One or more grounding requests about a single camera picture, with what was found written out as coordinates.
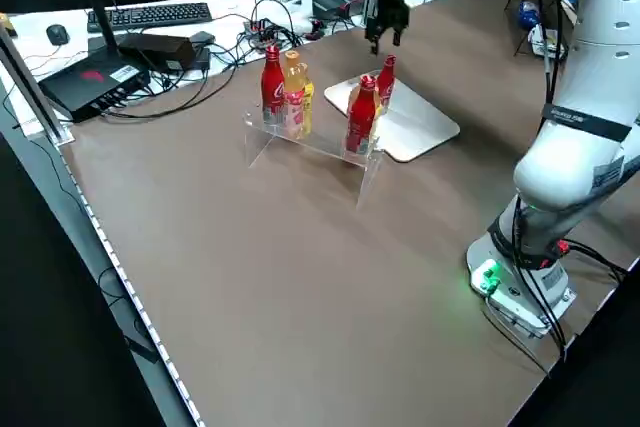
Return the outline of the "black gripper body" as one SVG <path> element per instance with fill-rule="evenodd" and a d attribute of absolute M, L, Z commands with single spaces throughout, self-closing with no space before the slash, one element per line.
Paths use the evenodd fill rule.
<path fill-rule="evenodd" d="M 378 30 L 380 38 L 395 25 L 409 24 L 410 9 L 405 0 L 367 0 L 365 37 L 367 30 Z"/>

